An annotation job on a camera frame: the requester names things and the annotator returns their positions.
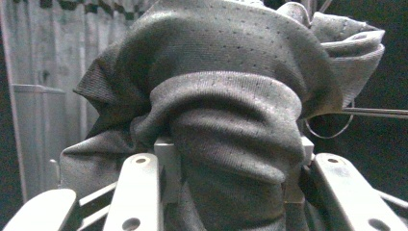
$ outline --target gray fabric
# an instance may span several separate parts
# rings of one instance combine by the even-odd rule
[[[340,110],[383,52],[373,27],[347,19],[360,27],[345,30],[343,17],[317,14],[309,29],[302,13],[298,4],[276,12],[159,1],[75,90],[100,117],[86,141],[62,154],[63,187],[80,197],[96,191],[116,179],[126,156],[170,134],[184,180],[168,227],[285,230],[281,184],[304,157],[296,121]]]

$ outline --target folded fabric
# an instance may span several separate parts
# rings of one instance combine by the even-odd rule
[[[61,157],[79,197],[171,135],[183,188],[171,230],[285,230],[281,184],[304,158],[299,118],[339,111],[384,52],[384,32],[288,3],[161,0],[75,90],[100,117]]]

